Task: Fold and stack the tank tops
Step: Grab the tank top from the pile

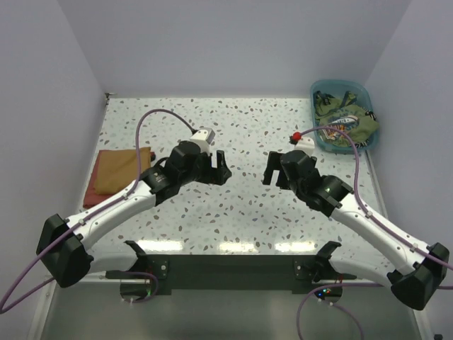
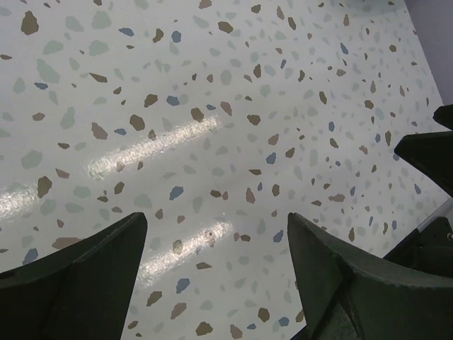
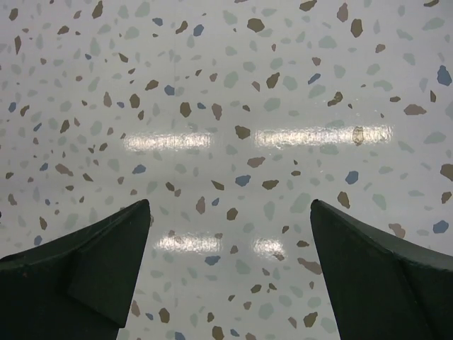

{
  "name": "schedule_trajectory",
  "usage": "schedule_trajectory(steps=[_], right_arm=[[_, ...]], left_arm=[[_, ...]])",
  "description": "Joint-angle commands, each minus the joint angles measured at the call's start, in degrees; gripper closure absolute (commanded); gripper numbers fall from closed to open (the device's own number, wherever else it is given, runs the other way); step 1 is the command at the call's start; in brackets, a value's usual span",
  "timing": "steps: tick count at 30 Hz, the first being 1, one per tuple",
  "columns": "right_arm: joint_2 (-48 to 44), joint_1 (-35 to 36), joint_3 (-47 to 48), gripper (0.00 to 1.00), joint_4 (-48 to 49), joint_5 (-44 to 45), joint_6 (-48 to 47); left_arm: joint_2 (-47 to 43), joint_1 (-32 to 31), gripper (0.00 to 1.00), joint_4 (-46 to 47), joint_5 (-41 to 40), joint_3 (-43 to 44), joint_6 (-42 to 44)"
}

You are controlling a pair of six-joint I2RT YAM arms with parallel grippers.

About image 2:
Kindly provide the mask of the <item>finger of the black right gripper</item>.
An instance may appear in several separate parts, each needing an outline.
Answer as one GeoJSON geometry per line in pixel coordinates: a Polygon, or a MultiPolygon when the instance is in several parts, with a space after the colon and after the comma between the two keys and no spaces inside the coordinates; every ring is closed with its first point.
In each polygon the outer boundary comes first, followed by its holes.
{"type": "Polygon", "coordinates": [[[434,112],[433,119],[441,125],[453,125],[453,105],[440,106],[434,112]]]}
{"type": "Polygon", "coordinates": [[[452,132],[406,135],[394,152],[452,197],[452,132]]]}

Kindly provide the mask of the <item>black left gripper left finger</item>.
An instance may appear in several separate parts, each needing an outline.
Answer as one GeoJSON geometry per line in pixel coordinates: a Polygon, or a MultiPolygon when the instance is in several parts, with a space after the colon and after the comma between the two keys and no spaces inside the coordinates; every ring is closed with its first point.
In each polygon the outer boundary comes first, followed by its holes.
{"type": "Polygon", "coordinates": [[[1,274],[2,339],[120,339],[147,219],[135,212],[1,274]]]}

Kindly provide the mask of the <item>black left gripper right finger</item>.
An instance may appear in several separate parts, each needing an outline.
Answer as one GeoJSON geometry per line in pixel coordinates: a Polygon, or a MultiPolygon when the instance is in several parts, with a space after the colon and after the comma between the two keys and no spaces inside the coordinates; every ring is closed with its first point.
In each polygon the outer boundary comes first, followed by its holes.
{"type": "Polygon", "coordinates": [[[452,338],[452,278],[386,261],[297,213],[287,236],[306,321],[298,339],[452,338]]]}

